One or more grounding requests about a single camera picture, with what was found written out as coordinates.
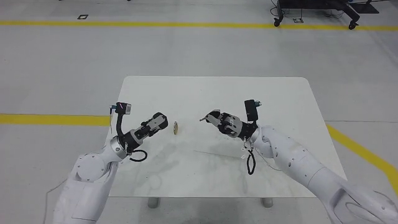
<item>table leg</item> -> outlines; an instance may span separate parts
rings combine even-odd
[[[148,198],[148,207],[149,208],[157,208],[160,203],[160,198],[158,197],[149,197]]]
[[[261,204],[266,208],[271,208],[274,206],[274,201],[272,201],[272,198],[261,198]]]

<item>small object on table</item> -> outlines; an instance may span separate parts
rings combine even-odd
[[[177,124],[176,121],[174,121],[174,126],[173,126],[173,133],[174,133],[174,135],[177,135],[177,132],[178,132],[178,124]]]

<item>black cable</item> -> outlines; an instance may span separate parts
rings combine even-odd
[[[248,159],[247,159],[247,161],[246,161],[246,166],[248,167],[248,173],[249,173],[249,175],[253,175],[254,169],[256,168],[256,160],[255,160],[254,155],[253,155],[253,149],[248,150],[248,152],[250,153],[250,155],[248,156]],[[250,157],[251,157],[252,160],[253,160],[253,167],[252,167],[251,171],[250,171],[250,165],[249,165]]]
[[[269,12],[271,13],[271,15],[273,15],[274,17],[279,17],[279,15],[278,14],[274,14],[274,13],[272,13],[272,10],[273,9],[277,9],[277,6],[276,6],[276,4],[273,2],[273,0],[271,0],[271,3],[274,5],[274,7],[273,8],[271,8],[270,10],[269,10]]]
[[[144,151],[144,150],[133,150],[131,153],[136,153],[136,152],[142,152],[142,153],[144,153],[145,156],[142,159],[134,159],[134,158],[130,157],[130,160],[132,160],[133,162],[142,162],[145,159],[147,159],[148,153],[146,151]]]
[[[344,15],[344,11],[341,11],[341,13],[339,13],[339,14],[333,14],[333,13],[331,13],[331,10],[330,10],[330,14],[325,14],[325,17],[334,17],[335,19],[340,19],[343,15]]]
[[[124,135],[122,132],[123,115],[124,114],[118,113],[118,120],[116,121],[116,132],[118,133],[119,138],[123,137],[123,135]]]

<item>black cable on floor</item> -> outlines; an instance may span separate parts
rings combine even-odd
[[[279,15],[278,14],[274,14],[274,13],[272,13],[272,10],[273,9],[277,9],[277,7],[276,7],[276,3],[274,3],[273,2],[273,0],[271,0],[271,3],[274,5],[274,7],[273,8],[271,8],[270,10],[269,10],[269,12],[274,16],[274,17],[279,17]]]

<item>robotic hand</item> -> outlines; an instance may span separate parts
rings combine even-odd
[[[55,206],[54,224],[95,224],[104,210],[118,164],[136,150],[146,137],[167,127],[167,117],[156,113],[137,129],[123,134],[124,114],[130,114],[131,105],[118,102],[113,106],[118,114],[118,135],[106,142],[100,151],[81,155],[77,159]],[[130,159],[135,162],[145,160]]]
[[[257,126],[256,107],[260,102],[245,101],[248,121],[213,110],[203,119],[223,134],[241,138],[262,156],[273,158],[281,171],[317,196],[333,224],[397,224],[398,209],[382,193],[351,184],[317,161],[309,151],[291,137],[272,126]]]

